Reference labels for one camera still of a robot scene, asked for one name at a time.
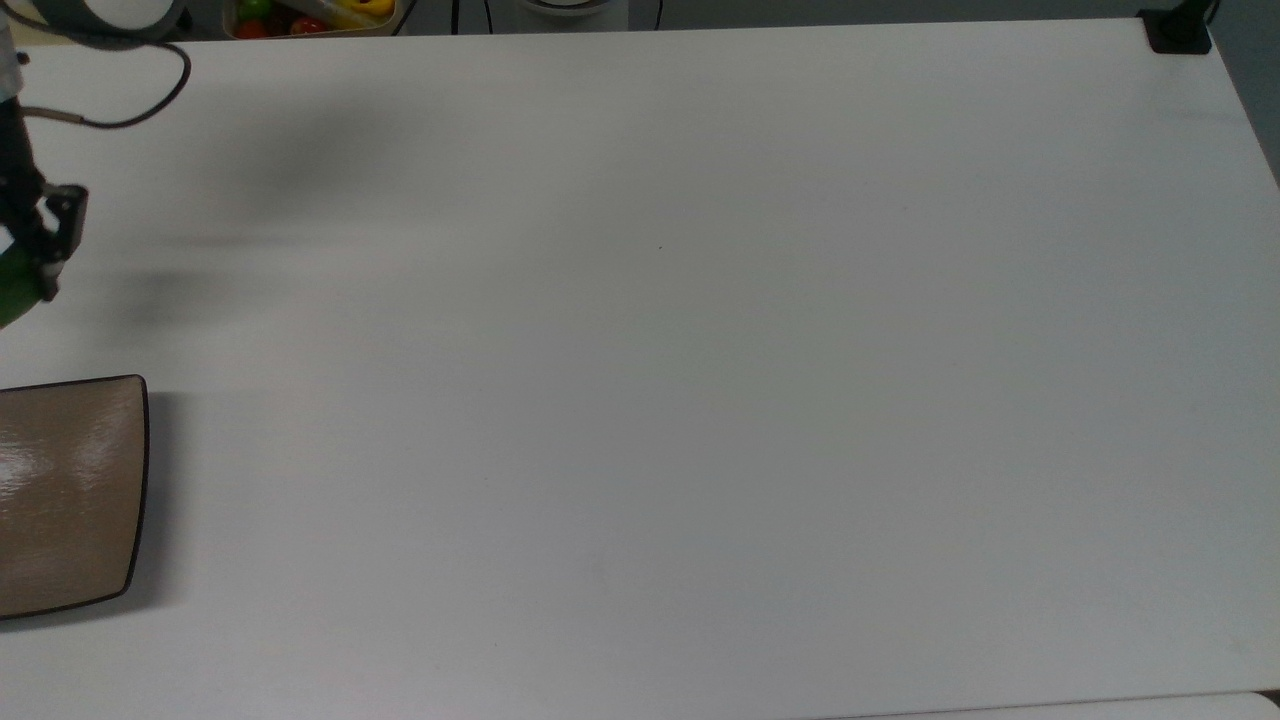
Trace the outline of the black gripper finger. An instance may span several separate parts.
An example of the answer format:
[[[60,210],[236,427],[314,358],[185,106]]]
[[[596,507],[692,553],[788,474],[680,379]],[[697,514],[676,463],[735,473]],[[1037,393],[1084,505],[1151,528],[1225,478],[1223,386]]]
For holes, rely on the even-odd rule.
[[[44,209],[55,227],[38,240],[38,290],[42,302],[51,302],[60,290],[65,264],[81,246],[90,192],[81,184],[47,184]]]

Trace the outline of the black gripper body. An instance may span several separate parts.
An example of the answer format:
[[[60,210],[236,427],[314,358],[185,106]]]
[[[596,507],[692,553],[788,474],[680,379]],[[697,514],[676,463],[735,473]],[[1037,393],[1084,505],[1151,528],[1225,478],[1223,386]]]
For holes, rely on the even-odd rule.
[[[51,233],[42,214],[45,178],[17,97],[1,102],[1,223],[35,263],[51,261]]]

